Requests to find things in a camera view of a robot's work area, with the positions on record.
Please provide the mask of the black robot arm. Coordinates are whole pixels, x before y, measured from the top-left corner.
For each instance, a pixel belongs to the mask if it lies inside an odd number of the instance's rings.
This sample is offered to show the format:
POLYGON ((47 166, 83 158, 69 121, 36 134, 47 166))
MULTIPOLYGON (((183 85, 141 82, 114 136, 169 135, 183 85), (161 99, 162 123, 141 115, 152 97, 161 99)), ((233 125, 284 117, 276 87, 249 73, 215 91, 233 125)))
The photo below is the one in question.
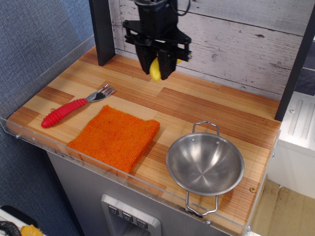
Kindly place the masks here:
POLYGON ((191 38, 177 27, 178 12, 176 0, 136 0, 139 20, 123 22, 126 42, 135 46, 143 71, 154 81, 166 80, 178 63, 189 61, 191 38))

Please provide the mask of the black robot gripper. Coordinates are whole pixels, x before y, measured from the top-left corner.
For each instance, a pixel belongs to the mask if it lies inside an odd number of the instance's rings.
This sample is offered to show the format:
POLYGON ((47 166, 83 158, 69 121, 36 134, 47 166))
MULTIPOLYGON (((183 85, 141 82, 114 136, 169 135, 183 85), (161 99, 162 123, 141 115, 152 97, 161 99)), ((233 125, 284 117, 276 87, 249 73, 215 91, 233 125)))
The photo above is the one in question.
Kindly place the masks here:
POLYGON ((125 39, 133 44, 143 71, 150 73, 150 66, 158 56, 161 79, 166 80, 176 70, 177 59, 189 61, 191 38, 178 29, 180 13, 177 2, 136 2, 139 20, 125 20, 125 39))

